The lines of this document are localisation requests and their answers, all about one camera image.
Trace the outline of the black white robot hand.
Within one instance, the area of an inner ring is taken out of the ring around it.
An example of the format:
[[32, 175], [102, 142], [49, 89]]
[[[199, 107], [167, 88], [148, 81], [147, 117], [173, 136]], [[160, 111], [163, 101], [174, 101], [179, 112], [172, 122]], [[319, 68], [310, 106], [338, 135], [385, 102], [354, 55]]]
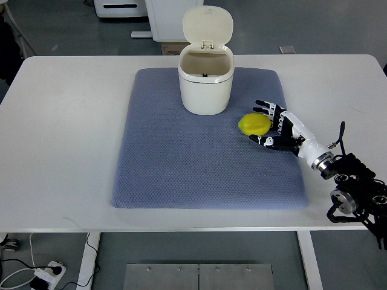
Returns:
[[324, 171], [333, 163], [333, 153], [319, 143], [305, 125], [289, 110], [263, 100], [255, 101], [255, 112], [262, 113], [271, 121], [271, 128], [279, 135], [274, 137], [251, 134], [254, 142], [272, 150], [291, 151], [306, 160], [313, 170]]

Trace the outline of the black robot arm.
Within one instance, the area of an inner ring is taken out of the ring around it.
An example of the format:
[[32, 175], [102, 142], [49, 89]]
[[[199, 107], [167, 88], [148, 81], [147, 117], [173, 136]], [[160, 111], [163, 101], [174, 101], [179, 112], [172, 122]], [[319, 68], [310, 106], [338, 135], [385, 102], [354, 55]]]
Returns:
[[327, 218], [332, 223], [362, 223], [375, 235], [379, 248], [386, 249], [386, 184], [376, 179], [353, 153], [346, 153], [343, 144], [345, 122], [341, 122], [339, 138], [329, 146], [340, 146], [341, 154], [328, 155], [320, 164], [321, 177], [334, 179], [330, 193], [331, 208]]

